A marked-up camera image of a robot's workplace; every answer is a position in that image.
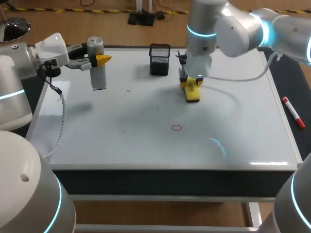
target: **white cylinder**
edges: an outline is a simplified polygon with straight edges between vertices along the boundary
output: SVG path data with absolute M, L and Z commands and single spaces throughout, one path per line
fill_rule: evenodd
M 72 233 L 68 193 L 23 137 L 0 131 L 0 233 Z
M 0 130 L 14 130 L 33 118 L 24 88 L 14 62 L 0 55 Z

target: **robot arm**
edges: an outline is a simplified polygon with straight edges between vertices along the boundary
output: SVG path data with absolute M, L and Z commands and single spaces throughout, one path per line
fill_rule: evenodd
M 216 49 L 238 57 L 257 47 L 269 47 L 291 58 L 311 63 L 311 20 L 280 15 L 262 8 L 243 12 L 227 0 L 192 1 L 187 50 L 192 56 Z
M 37 72 L 56 77 L 61 73 L 60 67 L 67 66 L 89 69 L 93 90 L 102 90 L 106 89 L 105 63 L 110 59 L 111 56 L 104 55 L 104 43 L 100 37 L 91 37 L 87 43 L 67 47 L 61 34 L 55 33 L 35 46 L 17 43 L 1 47 L 0 130 L 17 129 L 32 119 L 20 79 L 33 77 Z M 58 94 L 62 93 L 57 87 L 50 87 Z
M 61 66 L 78 68 L 82 71 L 90 70 L 93 89 L 106 89 L 104 65 L 111 59 L 111 56 L 104 55 L 103 40 L 100 37 L 91 37 L 87 43 L 82 45 L 85 49 L 80 51 L 81 45 L 67 47 L 61 34 L 55 33 L 36 43 L 35 46 L 27 47 L 24 42 L 13 46 L 3 46 L 0 48 L 0 55 L 7 55 L 13 59 L 20 79 L 35 76 L 41 65 L 53 61 L 55 64 L 52 66 L 54 76 L 60 74 Z

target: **red marker cap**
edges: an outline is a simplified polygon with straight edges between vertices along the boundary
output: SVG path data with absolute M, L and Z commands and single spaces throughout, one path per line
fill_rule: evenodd
M 302 122 L 302 120 L 300 118 L 297 119 L 296 122 L 297 122 L 297 124 L 299 125 L 299 127 L 301 129 L 304 129 L 306 127 L 305 124 Z

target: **yellow object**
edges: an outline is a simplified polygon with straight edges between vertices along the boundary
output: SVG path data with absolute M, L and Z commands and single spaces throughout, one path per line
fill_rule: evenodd
M 188 103 L 200 101 L 200 92 L 198 84 L 196 83 L 196 79 L 188 77 L 186 85 L 184 87 L 184 91 L 186 101 Z
M 198 87 L 202 85 L 203 81 L 198 81 Z
M 181 87 L 181 89 L 184 89 L 185 86 L 186 86 L 186 82 L 180 82 L 180 87 Z
M 111 59 L 111 56 L 109 55 L 96 55 L 96 60 L 97 60 L 97 66 L 101 67 L 105 65 L 107 61 Z

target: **floor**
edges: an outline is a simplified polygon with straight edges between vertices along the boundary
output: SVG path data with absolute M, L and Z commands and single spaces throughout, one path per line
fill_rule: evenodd
M 161 10 L 154 0 L 157 10 Z M 92 0 L 83 0 L 84 4 Z M 267 7 L 275 10 L 309 9 L 309 0 L 231 0 L 244 10 Z M 79 0 L 11 0 L 20 8 L 78 8 Z M 161 4 L 174 10 L 189 10 L 190 0 L 161 0 Z M 85 9 L 135 10 L 135 0 L 96 0 Z M 310 17 L 311 14 L 294 14 Z M 92 14 L 83 12 L 8 12 L 8 17 L 24 17 L 32 24 L 30 33 L 19 41 L 34 44 L 59 32 L 68 44 L 86 42 L 93 35 L 100 36 L 108 45 L 149 45 L 165 43 L 184 46 L 188 15 L 174 15 L 168 21 L 155 21 L 153 27 L 127 25 L 128 14 Z M 311 84 L 311 68 L 302 66 L 306 79 Z M 206 202 L 113 202 L 75 201 L 77 223 L 92 224 L 150 224 L 150 225 L 198 225 L 198 226 L 247 226 L 242 203 Z M 260 210 L 265 218 L 272 210 L 272 203 L 261 203 Z

